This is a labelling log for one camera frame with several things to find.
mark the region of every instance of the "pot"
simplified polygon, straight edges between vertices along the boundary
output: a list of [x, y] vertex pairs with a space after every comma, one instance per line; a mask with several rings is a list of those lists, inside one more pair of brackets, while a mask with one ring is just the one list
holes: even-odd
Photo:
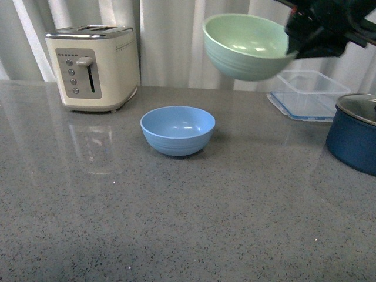
[[343, 163], [376, 176], [376, 96], [345, 95], [335, 107], [326, 142], [329, 151]]

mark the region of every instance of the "curtain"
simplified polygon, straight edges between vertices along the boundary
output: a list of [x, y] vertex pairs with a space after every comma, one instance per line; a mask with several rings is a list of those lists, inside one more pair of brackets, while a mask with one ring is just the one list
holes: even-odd
[[[2, 0], [0, 79], [55, 81], [45, 33], [79, 25], [132, 26], [141, 84], [184, 88], [273, 90], [273, 80], [222, 75], [203, 46], [202, 23], [220, 13], [261, 16], [285, 25], [290, 9], [274, 0]], [[376, 13], [368, 17], [376, 21]], [[349, 43], [340, 58], [300, 59], [287, 69], [319, 71], [354, 93], [376, 93], [376, 47]]]

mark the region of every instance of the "toaster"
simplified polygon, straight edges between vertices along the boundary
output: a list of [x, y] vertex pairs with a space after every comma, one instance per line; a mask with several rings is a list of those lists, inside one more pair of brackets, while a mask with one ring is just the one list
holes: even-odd
[[136, 93], [140, 69], [133, 28], [68, 27], [45, 39], [61, 101], [69, 110], [115, 112]]

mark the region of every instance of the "toaster control panel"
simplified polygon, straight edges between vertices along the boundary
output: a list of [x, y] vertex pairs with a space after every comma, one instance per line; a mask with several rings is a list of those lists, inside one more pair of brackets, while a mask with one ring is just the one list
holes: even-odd
[[95, 52], [88, 48], [56, 48], [56, 57], [69, 98], [100, 99], [102, 92]]

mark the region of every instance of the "pot lid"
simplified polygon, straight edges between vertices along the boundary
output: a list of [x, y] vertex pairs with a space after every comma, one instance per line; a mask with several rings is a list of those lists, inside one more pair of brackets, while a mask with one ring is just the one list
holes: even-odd
[[338, 98], [337, 106], [346, 114], [376, 126], [376, 96], [349, 94]]

